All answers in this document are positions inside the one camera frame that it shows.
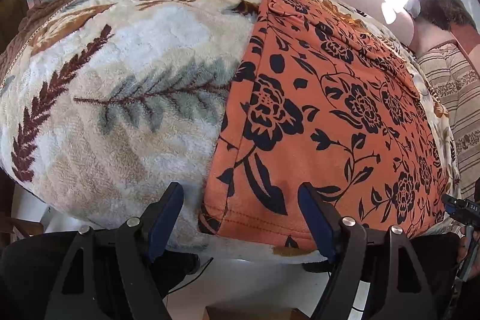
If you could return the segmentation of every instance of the cable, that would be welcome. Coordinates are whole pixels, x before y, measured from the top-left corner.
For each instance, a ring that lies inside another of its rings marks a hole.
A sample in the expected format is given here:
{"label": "cable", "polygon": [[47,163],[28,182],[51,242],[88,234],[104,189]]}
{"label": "cable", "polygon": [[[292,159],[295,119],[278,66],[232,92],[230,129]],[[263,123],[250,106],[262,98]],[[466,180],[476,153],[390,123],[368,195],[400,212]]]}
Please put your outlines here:
{"label": "cable", "polygon": [[[330,276],[331,276],[330,272],[329,272],[329,271],[327,271],[327,274],[328,274],[328,279],[330,279]],[[364,310],[357,309],[357,308],[356,308],[356,307],[354,307],[354,306],[352,306],[352,309],[353,309],[353,310],[356,310],[357,312],[361,312],[361,313],[363,313],[363,312],[364,312]]]}
{"label": "cable", "polygon": [[195,278],[193,278],[193,280],[191,280],[190,282],[187,282],[185,285],[183,286],[180,286],[178,287],[177,289],[173,289],[173,290],[170,290],[168,294],[172,294],[172,293],[175,293],[175,292],[178,292],[179,290],[183,289],[184,287],[187,287],[188,285],[190,285],[191,283],[195,282],[197,279],[199,279],[203,272],[207,269],[208,266],[210,266],[210,263],[212,263],[212,260],[213,258],[210,258],[210,260],[205,264],[204,268],[202,269],[202,271],[200,271],[200,274],[198,274]]}

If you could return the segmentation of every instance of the black mount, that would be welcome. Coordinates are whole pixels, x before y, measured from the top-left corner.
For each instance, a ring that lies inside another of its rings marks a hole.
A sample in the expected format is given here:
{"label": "black mount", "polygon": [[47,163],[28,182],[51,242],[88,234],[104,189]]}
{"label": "black mount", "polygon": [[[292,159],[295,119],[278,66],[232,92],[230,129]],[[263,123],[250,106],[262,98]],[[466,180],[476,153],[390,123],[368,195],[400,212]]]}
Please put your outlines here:
{"label": "black mount", "polygon": [[[299,187],[298,203],[318,250],[334,265],[312,319],[347,320],[360,280],[370,282],[362,320],[437,319],[425,274],[399,226],[384,232],[341,218],[310,183]],[[45,319],[171,320],[148,266],[165,250],[182,204],[182,186],[171,183],[140,218],[113,230],[81,229]]]}
{"label": "black mount", "polygon": [[312,319],[347,320],[360,280],[370,282],[362,320],[437,319],[423,269],[399,226],[384,232],[341,218],[310,183],[299,187],[298,203],[318,250],[335,264]]}

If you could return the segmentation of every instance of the black cloth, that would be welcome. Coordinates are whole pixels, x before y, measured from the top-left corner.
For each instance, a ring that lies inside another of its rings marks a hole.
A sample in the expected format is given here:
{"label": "black cloth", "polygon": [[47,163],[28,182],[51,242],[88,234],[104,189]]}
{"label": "black cloth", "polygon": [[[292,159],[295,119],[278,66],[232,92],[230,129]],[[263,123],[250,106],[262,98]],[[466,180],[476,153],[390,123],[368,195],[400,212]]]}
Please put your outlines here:
{"label": "black cloth", "polygon": [[[32,236],[7,246],[0,259],[0,319],[43,320],[50,292],[76,232]],[[194,255],[165,251],[150,266],[162,297],[195,267]]]}
{"label": "black cloth", "polygon": [[[453,233],[444,235],[419,236],[411,240],[412,247],[417,254],[430,290],[433,294],[435,308],[438,314],[445,313],[452,297],[452,285],[457,273],[457,254],[460,238]],[[305,263],[303,269],[308,272],[332,272],[333,265],[327,261]],[[371,270],[364,268],[364,281],[368,281]],[[411,281],[403,276],[401,281]],[[457,309],[451,320],[478,320],[480,316],[476,310],[476,299],[480,297],[480,277],[464,283]]]}

